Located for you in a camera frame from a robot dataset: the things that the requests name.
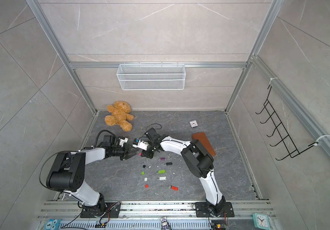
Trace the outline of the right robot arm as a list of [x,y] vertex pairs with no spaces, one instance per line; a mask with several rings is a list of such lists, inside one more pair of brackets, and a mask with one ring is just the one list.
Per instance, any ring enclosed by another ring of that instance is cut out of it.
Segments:
[[190,172],[200,179],[206,195],[206,203],[214,216],[224,213],[226,200],[214,176],[214,159],[199,140],[177,140],[171,136],[160,135],[154,128],[145,133],[146,141],[135,139],[133,146],[142,150],[140,156],[153,158],[157,151],[168,151],[183,157]]

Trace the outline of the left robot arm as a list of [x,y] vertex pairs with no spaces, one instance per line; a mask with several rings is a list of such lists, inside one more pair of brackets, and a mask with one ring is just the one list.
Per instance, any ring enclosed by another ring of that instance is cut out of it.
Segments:
[[135,156],[128,138],[116,136],[109,130],[101,130],[94,145],[79,151],[60,151],[55,157],[47,175],[46,182],[39,178],[40,184],[53,191],[68,194],[85,207],[98,207],[105,204],[101,193],[91,188],[85,181],[85,166],[110,157],[119,157],[121,161]]

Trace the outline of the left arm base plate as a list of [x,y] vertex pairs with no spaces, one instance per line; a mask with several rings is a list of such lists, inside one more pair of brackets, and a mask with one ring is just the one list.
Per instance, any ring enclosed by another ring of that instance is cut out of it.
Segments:
[[109,202],[105,204],[97,204],[93,207],[83,207],[80,214],[81,218],[117,218],[121,209],[121,202]]

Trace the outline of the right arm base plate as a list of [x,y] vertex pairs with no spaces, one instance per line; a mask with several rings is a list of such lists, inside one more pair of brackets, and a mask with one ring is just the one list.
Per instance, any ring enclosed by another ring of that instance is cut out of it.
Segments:
[[196,202],[194,203],[194,209],[196,211],[196,216],[201,217],[235,217],[234,208],[231,202],[220,202],[216,206],[208,204],[207,202]]

